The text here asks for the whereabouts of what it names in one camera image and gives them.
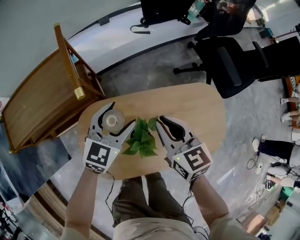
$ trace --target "cardboard box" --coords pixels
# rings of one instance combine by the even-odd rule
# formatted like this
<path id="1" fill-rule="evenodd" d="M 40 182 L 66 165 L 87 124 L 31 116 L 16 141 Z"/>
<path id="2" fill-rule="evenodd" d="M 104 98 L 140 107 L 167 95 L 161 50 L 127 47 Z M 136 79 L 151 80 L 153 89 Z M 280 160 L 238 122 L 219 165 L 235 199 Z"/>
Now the cardboard box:
<path id="1" fill-rule="evenodd" d="M 266 224 L 268 220 L 256 212 L 252 212 L 244 221 L 241 226 L 252 235 L 256 235 Z"/>
<path id="2" fill-rule="evenodd" d="M 286 206 L 286 201 L 283 199 L 280 199 L 279 201 L 277 201 L 276 206 L 279 208 L 279 212 L 282 212 L 283 208 L 285 208 L 285 206 Z"/>
<path id="3" fill-rule="evenodd" d="M 279 216 L 280 216 L 280 210 L 279 210 L 279 208 L 276 207 L 276 206 L 273 206 L 270 209 L 270 211 L 267 213 L 267 216 L 266 216 L 266 218 L 268 220 L 268 225 L 269 226 L 273 226 L 276 223 L 276 221 L 279 218 Z"/>

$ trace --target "wooden table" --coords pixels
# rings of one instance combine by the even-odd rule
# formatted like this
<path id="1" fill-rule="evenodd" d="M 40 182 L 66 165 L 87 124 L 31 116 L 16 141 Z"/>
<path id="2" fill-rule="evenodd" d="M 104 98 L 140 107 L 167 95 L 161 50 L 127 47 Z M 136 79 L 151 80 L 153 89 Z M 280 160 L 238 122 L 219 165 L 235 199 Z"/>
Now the wooden table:
<path id="1" fill-rule="evenodd" d="M 148 120 L 160 115 L 173 116 L 186 122 L 199 140 L 206 143 L 210 153 L 219 148 L 225 137 L 225 107 L 219 93 L 207 84 L 191 83 L 93 103 L 84 110 L 78 121 L 79 146 L 82 151 L 92 116 L 101 107 L 111 102 L 116 102 L 114 109 L 123 113 L 125 124 L 137 117 Z M 140 158 L 139 154 L 134 156 L 119 154 L 109 168 L 109 172 L 116 180 L 155 173 L 169 167 L 164 161 L 166 149 L 162 146 L 157 133 L 152 132 L 152 134 L 156 139 L 158 156 Z M 122 151 L 127 147 L 127 143 L 124 143 Z"/>

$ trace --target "green plant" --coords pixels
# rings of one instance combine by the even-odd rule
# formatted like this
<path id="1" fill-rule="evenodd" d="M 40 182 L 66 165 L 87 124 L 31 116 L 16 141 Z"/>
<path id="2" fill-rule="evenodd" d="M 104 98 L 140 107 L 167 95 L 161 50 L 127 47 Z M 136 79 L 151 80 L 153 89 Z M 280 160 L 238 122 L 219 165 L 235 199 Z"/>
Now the green plant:
<path id="1" fill-rule="evenodd" d="M 151 118 L 148 123 L 146 120 L 140 118 L 137 119 L 135 130 L 131 135 L 131 138 L 126 141 L 129 145 L 122 154 L 125 155 L 135 155 L 139 152 L 140 156 L 151 157 L 157 156 L 154 149 L 157 149 L 155 146 L 155 138 L 150 133 L 149 129 L 156 131 L 156 121 L 157 117 Z"/>

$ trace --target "black backpack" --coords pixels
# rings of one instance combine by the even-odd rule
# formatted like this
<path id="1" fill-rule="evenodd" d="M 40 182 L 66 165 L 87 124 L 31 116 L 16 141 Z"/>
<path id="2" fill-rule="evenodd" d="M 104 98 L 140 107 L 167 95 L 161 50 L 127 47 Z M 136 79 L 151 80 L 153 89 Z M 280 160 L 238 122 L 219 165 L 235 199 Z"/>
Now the black backpack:
<path id="1" fill-rule="evenodd" d="M 139 25 L 133 27 L 147 28 L 150 25 L 178 19 L 189 25 L 188 10 L 195 0 L 141 0 L 142 15 Z M 150 31 L 132 31 L 139 34 L 150 34 Z"/>

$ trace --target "tape roll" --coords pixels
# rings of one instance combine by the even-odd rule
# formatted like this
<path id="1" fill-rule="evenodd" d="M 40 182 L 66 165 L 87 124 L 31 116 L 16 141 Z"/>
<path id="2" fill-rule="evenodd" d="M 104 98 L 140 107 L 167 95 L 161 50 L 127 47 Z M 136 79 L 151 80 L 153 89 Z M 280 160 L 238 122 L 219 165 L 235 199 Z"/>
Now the tape roll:
<path id="1" fill-rule="evenodd" d="M 109 132 L 118 133 L 124 127 L 125 118 L 116 110 L 109 110 L 103 116 L 103 128 Z"/>

